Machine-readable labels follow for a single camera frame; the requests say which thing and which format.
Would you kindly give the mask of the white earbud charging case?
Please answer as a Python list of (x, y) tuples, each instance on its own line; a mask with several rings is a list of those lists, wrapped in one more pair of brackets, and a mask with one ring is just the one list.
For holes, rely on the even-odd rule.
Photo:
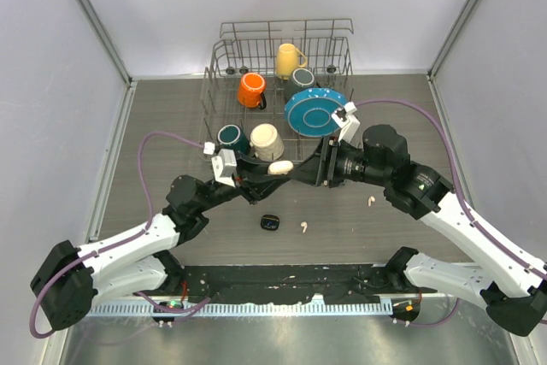
[(286, 175), (294, 168), (291, 161), (283, 160), (271, 162), (268, 165), (268, 175)]

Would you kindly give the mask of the black earbud charging case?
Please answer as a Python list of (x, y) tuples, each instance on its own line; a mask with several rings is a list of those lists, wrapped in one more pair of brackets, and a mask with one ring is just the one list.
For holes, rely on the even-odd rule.
[(273, 232), (279, 229), (280, 218), (276, 215), (266, 214), (261, 217), (260, 227), (263, 230)]

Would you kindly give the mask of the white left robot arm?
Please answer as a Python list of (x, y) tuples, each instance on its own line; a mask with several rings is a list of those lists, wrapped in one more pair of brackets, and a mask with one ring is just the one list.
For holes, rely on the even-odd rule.
[(264, 162), (232, 150), (212, 158), (213, 178), (190, 175), (174, 179), (166, 196), (168, 205), (125, 232), (94, 243), (73, 245), (62, 241), (52, 247), (31, 280), (36, 297), (30, 330), (43, 312), (53, 332), (80, 322), (100, 303), (142, 291), (175, 294), (182, 270), (170, 251), (194, 239), (208, 224), (205, 212), (243, 197), (258, 203), (289, 181), (291, 161)]

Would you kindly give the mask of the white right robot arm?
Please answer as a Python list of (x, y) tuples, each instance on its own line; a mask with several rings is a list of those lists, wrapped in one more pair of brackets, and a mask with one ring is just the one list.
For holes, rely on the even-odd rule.
[(448, 293), (484, 309), (506, 331), (526, 337), (546, 314), (546, 264), (479, 215), (442, 174), (411, 160), (407, 140), (389, 125), (367, 128), (362, 148), (324, 138), (291, 178), (308, 185), (344, 180), (380, 186), (399, 211), (441, 233), (476, 269), (401, 248), (387, 263), (387, 285)]

